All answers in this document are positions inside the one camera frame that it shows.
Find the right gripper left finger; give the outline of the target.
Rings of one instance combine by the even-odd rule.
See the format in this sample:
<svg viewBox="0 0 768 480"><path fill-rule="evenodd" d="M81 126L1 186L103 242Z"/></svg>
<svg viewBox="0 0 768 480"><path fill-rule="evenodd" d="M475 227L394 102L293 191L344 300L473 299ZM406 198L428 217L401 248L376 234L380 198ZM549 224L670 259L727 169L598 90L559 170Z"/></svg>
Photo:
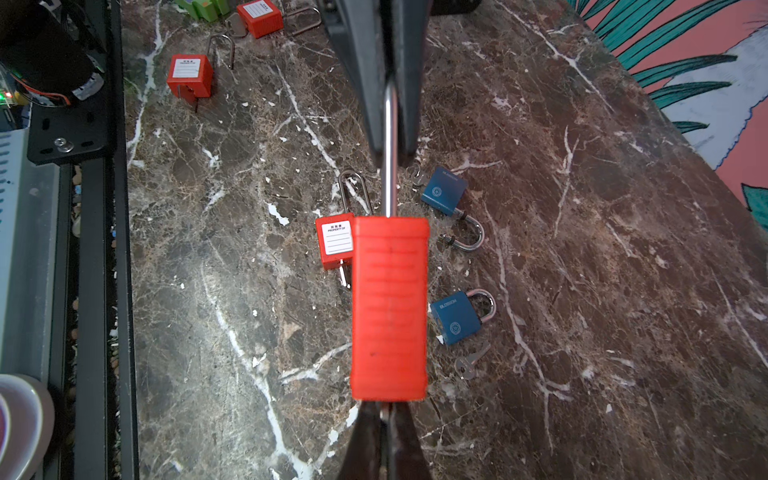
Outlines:
<svg viewBox="0 0 768 480"><path fill-rule="evenodd" d="M354 87L363 118L371 162L383 158L385 57L378 1L319 1L324 28Z"/></svg>

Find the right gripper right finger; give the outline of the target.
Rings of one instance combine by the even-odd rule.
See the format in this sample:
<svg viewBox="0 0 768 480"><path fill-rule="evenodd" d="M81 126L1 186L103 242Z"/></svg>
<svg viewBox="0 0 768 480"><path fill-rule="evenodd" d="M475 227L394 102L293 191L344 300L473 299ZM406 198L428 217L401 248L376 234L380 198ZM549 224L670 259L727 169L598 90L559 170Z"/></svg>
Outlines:
<svg viewBox="0 0 768 480"><path fill-rule="evenodd" d="M393 73L398 93L399 162L409 166L415 159L421 119L426 31L432 2L392 2Z"/></svg>

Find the blue padlock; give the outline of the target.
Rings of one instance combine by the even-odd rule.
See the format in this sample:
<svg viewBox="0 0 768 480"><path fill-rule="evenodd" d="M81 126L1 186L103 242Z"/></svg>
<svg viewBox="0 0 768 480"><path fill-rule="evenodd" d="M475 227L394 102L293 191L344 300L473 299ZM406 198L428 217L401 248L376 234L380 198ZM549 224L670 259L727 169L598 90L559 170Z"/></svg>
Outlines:
<svg viewBox="0 0 768 480"><path fill-rule="evenodd" d="M442 166L437 166L426 184L421 200L456 221L468 224L473 229L477 239L471 244L459 241L453 235L439 235L439 238L446 245L464 252L472 252L482 246L486 234L483 225L477 219L458 207L467 187L468 182L466 180Z"/></svg>
<svg viewBox="0 0 768 480"><path fill-rule="evenodd" d="M471 299L484 297L490 310L480 316L474 309ZM436 319L442 331L443 343L453 345L477 333L482 325L492 319L497 312L497 302L485 289L459 291L429 305L429 312Z"/></svg>

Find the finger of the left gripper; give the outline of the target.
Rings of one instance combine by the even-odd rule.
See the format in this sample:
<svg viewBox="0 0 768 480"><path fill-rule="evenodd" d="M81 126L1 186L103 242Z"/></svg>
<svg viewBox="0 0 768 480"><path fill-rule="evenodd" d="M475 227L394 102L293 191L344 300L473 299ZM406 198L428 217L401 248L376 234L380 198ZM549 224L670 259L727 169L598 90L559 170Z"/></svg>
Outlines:
<svg viewBox="0 0 768 480"><path fill-rule="evenodd" d="M360 404L337 478L432 478L408 402Z"/></svg>

